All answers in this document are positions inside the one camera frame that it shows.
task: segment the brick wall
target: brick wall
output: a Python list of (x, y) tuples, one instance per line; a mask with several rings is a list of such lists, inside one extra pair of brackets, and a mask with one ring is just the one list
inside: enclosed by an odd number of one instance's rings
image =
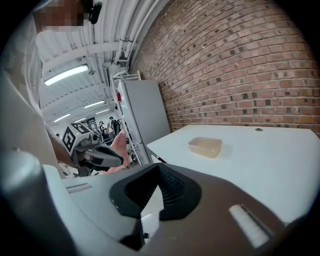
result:
[(132, 71), (157, 80), (170, 124), (312, 129), (320, 73), (295, 24), (271, 0), (172, 0)]

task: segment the ceiling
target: ceiling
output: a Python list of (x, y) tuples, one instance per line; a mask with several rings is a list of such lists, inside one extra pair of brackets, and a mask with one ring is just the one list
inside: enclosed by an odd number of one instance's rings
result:
[[(102, 64), (111, 65), (119, 47), (122, 20), (129, 12), (131, 0), (100, 0), (102, 10), (95, 25), (86, 23), (77, 31), (53, 32), (45, 31), (38, 35), (36, 43), (43, 62), (43, 81), (56, 74), (87, 64), (89, 71), (64, 78), (50, 86), (40, 86), (40, 105), (45, 121), (51, 125), (53, 121), (70, 114), (71, 122), (94, 116), (96, 112), (113, 109), (112, 92), (106, 86)], [(137, 19), (145, 0), (139, 0), (126, 32), (128, 41), (132, 26)], [(143, 17), (152, 6), (154, 0), (145, 11)], [(168, 0), (160, 0), (152, 15), (145, 23), (144, 32), (140, 33), (136, 49), (143, 40), (146, 30), (151, 26), (157, 14)], [(84, 108), (92, 103), (105, 101), (93, 107)]]

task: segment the plastic container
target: plastic container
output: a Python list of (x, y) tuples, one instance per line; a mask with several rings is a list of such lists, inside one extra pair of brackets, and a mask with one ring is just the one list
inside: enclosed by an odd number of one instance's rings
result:
[(196, 137), (189, 142), (191, 152), (207, 158), (216, 158), (221, 147), (222, 140), (216, 138)]

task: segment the white table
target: white table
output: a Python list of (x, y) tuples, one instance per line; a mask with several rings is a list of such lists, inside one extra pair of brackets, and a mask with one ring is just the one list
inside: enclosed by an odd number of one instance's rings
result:
[[(195, 137), (221, 139), (217, 158), (192, 153)], [(188, 125), (147, 147), (168, 164), (234, 183), (287, 223), (308, 212), (320, 185), (320, 139), (309, 129)]]

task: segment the black vent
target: black vent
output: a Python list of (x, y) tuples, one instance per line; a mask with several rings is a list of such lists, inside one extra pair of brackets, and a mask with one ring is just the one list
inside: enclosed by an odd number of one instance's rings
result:
[(158, 167), (130, 182), (125, 187), (125, 194), (144, 209), (158, 185), (162, 193), (164, 207), (181, 199), (186, 191), (181, 180)]
[(143, 170), (115, 183), (110, 189), (110, 199), (124, 216), (140, 219), (157, 186), (162, 192), (164, 209), (159, 219), (185, 218), (198, 205), (201, 188), (193, 179), (173, 170), (163, 163), (147, 165)]

